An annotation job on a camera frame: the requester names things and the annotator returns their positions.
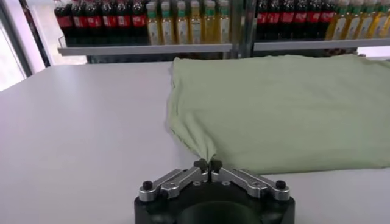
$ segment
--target cola bottle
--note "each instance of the cola bottle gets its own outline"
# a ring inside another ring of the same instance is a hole
[[[267,0],[258,0],[256,40],[263,40],[266,37],[267,9]]]
[[[274,40],[278,38],[278,23],[280,17],[279,0],[268,2],[268,14],[266,20],[266,39]]]
[[[325,38],[330,21],[335,15],[336,4],[334,0],[323,0],[321,7],[321,15],[318,21],[318,38]]]
[[[122,44],[132,42],[132,5],[130,1],[118,0],[116,20],[118,21],[119,36]]]
[[[307,19],[305,25],[306,38],[318,37],[317,23],[321,14],[321,0],[308,0]]]
[[[94,0],[86,0],[85,14],[88,20],[91,39],[94,44],[102,45],[107,43],[104,33],[104,25],[102,19],[102,10],[100,3]]]
[[[134,0],[132,7],[133,37],[136,44],[148,44],[145,2]]]
[[[81,3],[81,0],[72,0],[71,11],[74,23],[74,36],[77,44],[86,45],[90,43],[88,20],[85,15],[85,3]]]
[[[294,0],[282,0],[280,11],[279,37],[281,39],[290,39],[291,23],[294,19]]]
[[[63,32],[67,45],[76,43],[74,37],[74,26],[71,16],[71,4],[65,4],[61,0],[54,0],[55,9],[54,15],[57,18],[57,22]]]
[[[119,44],[118,21],[116,19],[115,3],[111,0],[103,0],[102,14],[107,41],[110,44]]]
[[[294,39],[305,37],[305,22],[307,17],[307,0],[296,0],[292,34]]]

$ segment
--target green cloth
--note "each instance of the green cloth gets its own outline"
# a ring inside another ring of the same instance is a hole
[[[169,123],[257,173],[390,166],[390,63],[352,55],[174,61]]]

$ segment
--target shelf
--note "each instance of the shelf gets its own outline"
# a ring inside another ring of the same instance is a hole
[[[255,43],[254,51],[307,50],[390,46],[390,38],[368,40],[289,41]]]

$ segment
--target white table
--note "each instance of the white table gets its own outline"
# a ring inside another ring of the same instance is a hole
[[[0,223],[128,224],[144,180],[197,159],[166,124],[171,64],[55,66],[0,93]],[[389,223],[390,169],[271,175],[296,223]]]

